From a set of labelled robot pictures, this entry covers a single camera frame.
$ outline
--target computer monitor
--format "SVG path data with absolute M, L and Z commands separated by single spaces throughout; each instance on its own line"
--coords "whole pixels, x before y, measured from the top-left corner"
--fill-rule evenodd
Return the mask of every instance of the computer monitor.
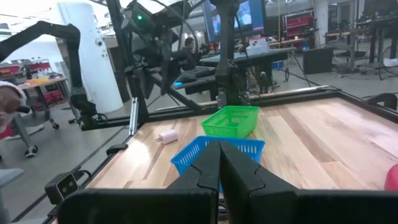
M 202 5 L 208 40 L 218 42 L 221 38 L 221 19 L 216 6 L 207 0 Z M 265 31 L 266 8 L 264 1 L 241 0 L 237 12 L 244 35 L 258 35 Z M 238 22 L 235 19 L 235 36 L 239 37 Z

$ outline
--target black bracket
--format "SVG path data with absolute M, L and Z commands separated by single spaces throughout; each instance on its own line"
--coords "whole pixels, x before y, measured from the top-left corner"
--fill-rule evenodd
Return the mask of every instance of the black bracket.
M 111 146 L 107 151 L 106 151 L 106 155 L 110 156 L 112 154 L 115 154 L 117 152 L 119 152 L 120 150 L 125 150 L 129 147 L 128 144 L 117 144 L 114 146 Z

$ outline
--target keyboard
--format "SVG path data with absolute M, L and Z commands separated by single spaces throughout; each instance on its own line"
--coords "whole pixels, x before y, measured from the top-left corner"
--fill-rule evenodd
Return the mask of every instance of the keyboard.
M 209 75 L 214 75 L 216 68 L 196 66 L 194 69 L 189 71 L 182 71 L 182 75 L 194 75 L 197 78 L 207 77 Z

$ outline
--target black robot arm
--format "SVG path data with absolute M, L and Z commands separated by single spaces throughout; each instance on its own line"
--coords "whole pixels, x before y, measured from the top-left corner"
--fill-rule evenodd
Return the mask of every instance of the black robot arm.
M 51 24 L 39 21 L 27 29 L 0 42 L 0 62 L 20 47 L 28 44 L 43 34 L 52 35 L 65 39 L 70 58 L 70 78 L 72 83 L 71 102 L 75 108 L 80 110 L 81 120 L 85 124 L 92 122 L 92 116 L 97 114 L 96 106 L 87 100 L 86 91 L 81 79 L 79 45 L 80 31 L 73 25 L 67 26 Z
M 63 38 L 67 42 L 68 53 L 70 56 L 70 73 L 72 86 L 74 88 L 83 87 L 80 73 L 79 44 L 80 31 L 73 25 L 56 25 L 44 21 L 39 21 L 16 35 L 0 42 L 0 61 L 5 60 L 10 54 L 29 42 L 37 39 L 43 34 Z

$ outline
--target wooden tabletop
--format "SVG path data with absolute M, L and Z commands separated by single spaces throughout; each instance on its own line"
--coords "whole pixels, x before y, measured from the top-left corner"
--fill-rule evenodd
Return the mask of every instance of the wooden tabletop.
M 353 29 L 353 30 L 347 30 L 343 32 L 330 32 L 325 34 L 325 37 L 339 37 L 339 36 L 346 36 L 346 35 L 351 35 L 351 34 L 362 34 L 363 32 L 368 31 L 368 29 Z
M 205 134 L 207 117 L 143 125 L 88 188 L 166 188 L 178 177 L 171 158 Z M 155 141 L 171 128 L 179 141 Z M 248 138 L 265 139 L 261 164 L 300 189 L 381 190 L 398 163 L 398 124 L 339 98 L 261 108 Z
M 297 40 L 284 40 L 284 41 L 281 41 L 282 42 L 282 44 L 284 44 L 284 45 L 289 45 L 289 44 L 296 44 L 296 43 L 300 43 L 300 42 L 303 42 L 305 39 L 304 38 L 299 38 L 299 39 L 297 39 Z M 281 43 L 279 43 L 278 41 L 271 41 L 270 43 L 269 43 L 269 46 L 270 47 L 275 47 L 275 46 L 278 46 L 278 45 L 282 45 Z
M 28 89 L 35 88 L 38 86 L 51 85 L 51 84 L 55 84 L 57 82 L 65 81 L 65 80 L 68 80 L 68 78 L 67 77 L 53 78 L 53 79 L 47 80 L 46 82 L 40 82 L 40 83 L 35 83 L 35 84 L 30 84 L 30 85 L 28 85 L 27 83 L 21 84 L 21 85 L 18 85 L 18 87 L 21 90 L 28 90 Z

